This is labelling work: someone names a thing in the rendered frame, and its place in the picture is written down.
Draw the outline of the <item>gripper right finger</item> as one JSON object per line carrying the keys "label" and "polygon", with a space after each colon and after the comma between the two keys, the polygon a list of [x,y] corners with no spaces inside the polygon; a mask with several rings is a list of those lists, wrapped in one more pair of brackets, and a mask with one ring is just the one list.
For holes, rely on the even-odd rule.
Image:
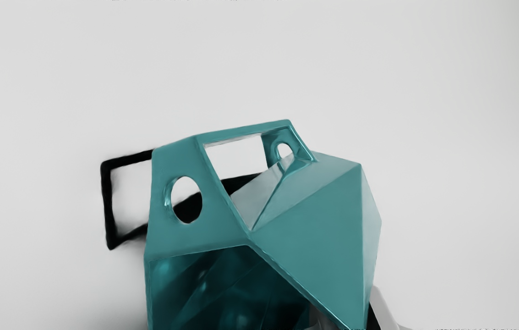
{"label": "gripper right finger", "polygon": [[366,330],[414,330],[398,324],[393,317],[380,289],[371,287]]}

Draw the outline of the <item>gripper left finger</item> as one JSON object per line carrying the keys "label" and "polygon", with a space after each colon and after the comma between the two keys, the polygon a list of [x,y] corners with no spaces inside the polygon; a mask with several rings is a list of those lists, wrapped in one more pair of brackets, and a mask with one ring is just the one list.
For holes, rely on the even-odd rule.
{"label": "gripper left finger", "polygon": [[309,327],[306,330],[339,330],[339,328],[315,306],[309,306]]}

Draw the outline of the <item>teal faceted mug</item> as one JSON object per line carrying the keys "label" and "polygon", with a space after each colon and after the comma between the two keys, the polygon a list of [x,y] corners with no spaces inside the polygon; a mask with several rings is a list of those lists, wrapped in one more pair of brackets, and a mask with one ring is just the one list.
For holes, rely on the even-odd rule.
{"label": "teal faceted mug", "polygon": [[[206,147],[260,136],[267,169],[228,193]],[[362,166],[314,153],[290,121],[153,151],[148,330],[364,329],[381,218]]]}

